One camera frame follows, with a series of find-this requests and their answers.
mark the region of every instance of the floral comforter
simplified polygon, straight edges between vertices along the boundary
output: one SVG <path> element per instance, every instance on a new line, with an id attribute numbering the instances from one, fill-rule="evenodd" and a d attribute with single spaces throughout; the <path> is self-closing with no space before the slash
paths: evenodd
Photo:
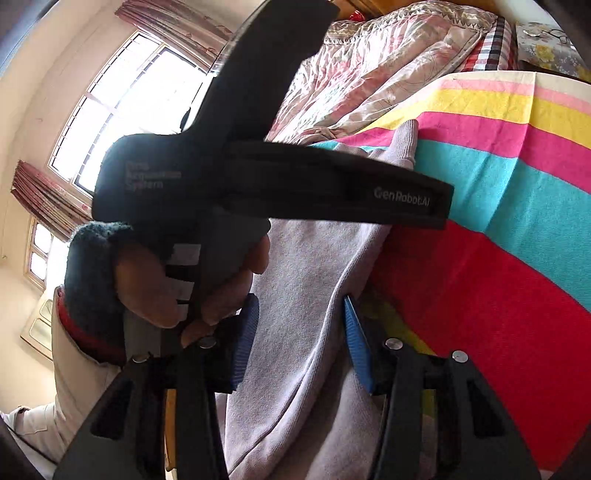
<path id="1" fill-rule="evenodd" d="M 495 20 L 429 1 L 364 23 L 333 23 L 320 51 L 302 62 L 267 140 L 305 145 L 367 127 L 453 72 Z"/>

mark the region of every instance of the eyeglasses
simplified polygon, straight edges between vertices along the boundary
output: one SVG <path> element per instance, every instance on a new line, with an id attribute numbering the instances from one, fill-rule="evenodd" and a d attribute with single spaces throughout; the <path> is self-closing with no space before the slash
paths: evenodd
<path id="1" fill-rule="evenodd" d="M 540 33 L 532 33 L 528 30 L 524 30 L 523 32 L 526 35 L 529 35 L 530 37 L 541 37 L 542 33 L 546 33 L 546 34 L 551 35 L 552 37 L 560 40 L 560 43 L 562 43 L 563 45 L 568 45 L 570 47 L 573 46 L 572 42 L 569 40 L 566 33 L 564 33 L 562 30 L 559 30 L 558 28 L 553 28 L 550 31 L 542 30 Z"/>
<path id="2" fill-rule="evenodd" d="M 569 38 L 566 36 L 566 33 L 564 33 L 562 30 L 558 30 L 557 28 L 553 28 L 552 30 L 550 30 L 549 32 L 546 32 L 548 35 L 552 35 L 554 38 L 558 38 L 560 40 L 560 43 L 564 44 L 564 45 L 570 45 L 570 40 Z"/>

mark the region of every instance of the red curtain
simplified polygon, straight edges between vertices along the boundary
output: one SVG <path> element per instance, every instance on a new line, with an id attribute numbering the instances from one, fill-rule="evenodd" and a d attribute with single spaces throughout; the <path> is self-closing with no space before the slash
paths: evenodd
<path id="1" fill-rule="evenodd" d="M 226 27 L 178 0 L 127 0 L 115 15 L 178 49 L 204 71 L 232 36 Z"/>
<path id="2" fill-rule="evenodd" d="M 70 240 L 79 225 L 92 220 L 90 206 L 65 191 L 32 165 L 18 162 L 11 193 L 53 235 Z"/>

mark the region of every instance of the metal screw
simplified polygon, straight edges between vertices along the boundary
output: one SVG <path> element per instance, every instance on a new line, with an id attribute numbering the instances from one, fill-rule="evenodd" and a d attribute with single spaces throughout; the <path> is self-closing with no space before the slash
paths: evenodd
<path id="1" fill-rule="evenodd" d="M 461 350 L 456 350 L 452 353 L 452 358 L 459 364 L 465 364 L 468 361 L 468 354 Z"/>
<path id="2" fill-rule="evenodd" d="M 207 337 L 203 337 L 200 338 L 197 341 L 197 344 L 203 348 L 204 350 L 209 350 L 210 348 L 213 348 L 216 346 L 217 344 L 217 339 L 213 336 L 207 336 Z"/>
<path id="3" fill-rule="evenodd" d="M 400 350 L 404 346 L 402 340 L 397 338 L 389 338 L 386 340 L 386 348 L 389 350 Z"/>
<path id="4" fill-rule="evenodd" d="M 141 353 L 139 355 L 134 355 L 133 357 L 131 357 L 131 359 L 137 364 L 143 364 L 149 358 L 150 358 L 149 353 Z"/>

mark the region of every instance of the blue gripper pad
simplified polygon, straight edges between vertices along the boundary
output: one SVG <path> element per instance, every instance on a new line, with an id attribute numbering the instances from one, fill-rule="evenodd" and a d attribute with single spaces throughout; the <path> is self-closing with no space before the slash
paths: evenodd
<path id="1" fill-rule="evenodd" d="M 376 388 L 375 380 L 372 375 L 371 353 L 367 338 L 361 328 L 361 323 L 353 301 L 349 295 L 346 295 L 343 304 L 345 307 L 345 335 L 347 337 L 347 346 L 349 347 L 349 354 L 355 368 L 355 373 L 359 379 L 359 383 L 373 394 Z"/>
<path id="2" fill-rule="evenodd" d="M 236 319 L 240 332 L 234 346 L 232 361 L 230 363 L 230 385 L 233 390 L 242 383 L 248 358 L 251 355 L 252 343 L 256 335 L 256 327 L 259 319 L 259 301 L 254 293 L 246 297 L 242 310 Z"/>

